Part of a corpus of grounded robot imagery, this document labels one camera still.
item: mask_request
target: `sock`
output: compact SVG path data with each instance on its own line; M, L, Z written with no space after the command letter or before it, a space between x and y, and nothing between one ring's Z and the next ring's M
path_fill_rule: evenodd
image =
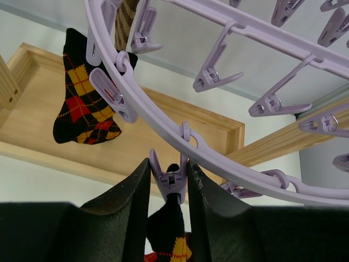
M116 12L115 46L117 50L126 50L139 1L140 0L122 0Z
M177 164L172 164L167 169L167 172L177 171L178 169L179 166ZM189 261L191 250L187 245L187 237L184 230L182 210L177 200L177 193L171 193L167 196L166 204L148 218L147 239L157 256L157 260L153 261Z
M121 133L113 121L114 111L89 82L95 68L86 61L87 38L68 28L63 48L65 68L65 101L53 124L53 137L59 144L75 141L80 144L98 144L112 140ZM135 68L138 57L129 53ZM98 66L107 75L103 63Z

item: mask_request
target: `wooden tray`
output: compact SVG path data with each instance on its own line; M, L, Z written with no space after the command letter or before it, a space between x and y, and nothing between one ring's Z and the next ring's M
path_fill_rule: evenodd
M0 60L1 154L112 184L131 174L149 156L151 148L156 149L163 169L179 162L179 153L141 118L135 124L127 124L116 116L123 132L102 144L55 143L53 122L65 96L62 57L23 43L7 66ZM188 121L217 152L226 155L243 147L243 123L144 90L175 122ZM221 178L208 175L222 182Z

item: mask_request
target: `striped brown sock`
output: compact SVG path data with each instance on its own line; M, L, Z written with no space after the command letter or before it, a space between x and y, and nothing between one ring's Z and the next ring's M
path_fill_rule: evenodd
M117 50L126 50L138 2L139 0L123 0L117 10L115 19L115 47Z

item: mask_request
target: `gray wall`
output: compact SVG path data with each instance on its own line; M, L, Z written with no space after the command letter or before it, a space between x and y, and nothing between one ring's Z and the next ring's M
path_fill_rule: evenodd
M302 181L312 186L349 188L349 173L332 165L333 158L349 153L349 139L334 138L299 151Z

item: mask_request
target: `clothespin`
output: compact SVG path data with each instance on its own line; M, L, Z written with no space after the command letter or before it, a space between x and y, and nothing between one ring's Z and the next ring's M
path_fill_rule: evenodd
M234 8L238 8L241 0L229 0L229 5Z
M121 5L122 0L106 0L101 8L104 17L105 25L109 35L115 23L116 11ZM88 26L87 45L86 45L86 61L92 66L99 66L102 62L99 51L96 48L95 39L92 34L90 25Z
M272 17L272 25L281 27L305 0L278 0Z
M348 129L339 129L338 120L334 116L335 113L349 109L349 103L329 109L325 112L309 117L301 121L298 126L299 129L305 132L316 134L333 135L340 138L349 138Z
M189 142L190 141L190 128L188 122L182 123L183 136L182 138ZM164 200L167 201L167 195L171 193L178 193L178 203L182 204L185 201L186 194L186 166L188 165L188 158L180 154L180 165L179 170L174 172L163 172L161 170L158 156L155 149L151 149L149 154L151 163L152 173L155 181L158 185L161 195Z
M342 7L343 5L349 4L349 0L336 0L337 3L332 3L333 0L326 0L321 6L320 11L326 12L332 9L336 9L338 7Z
M349 173L349 153L336 156L332 164L339 170Z
M329 47L349 30L349 15L342 7L336 9L319 36L317 43Z
M143 0L131 42L133 53L148 53L163 48L161 44L152 44L151 29L157 17L157 10L149 6L150 0Z
M291 81L297 73L309 64L316 56L310 55L303 60L298 66L288 73L284 78L277 82L268 92L266 92L260 99L258 99L250 108L250 116L277 116L297 114L309 110L312 104L295 105L295 106L281 106L281 99L275 94L289 81Z
M240 187L232 181L228 181L220 185L228 194L233 195L238 199L243 198L256 198L261 197L262 194L258 194L256 192L250 191L246 188Z
M89 80L100 96L126 123L133 124L136 122L138 118L137 112L123 98L120 91L102 69L93 69L89 75Z
M193 88L196 92L202 92L218 86L229 84L230 82L238 80L244 75L243 73L238 73L228 78L219 79L218 72L216 69L214 69L215 64L227 47L224 39L228 34L232 33L231 28L235 25L238 25L235 20L230 21L220 33L218 40L214 44L194 81Z

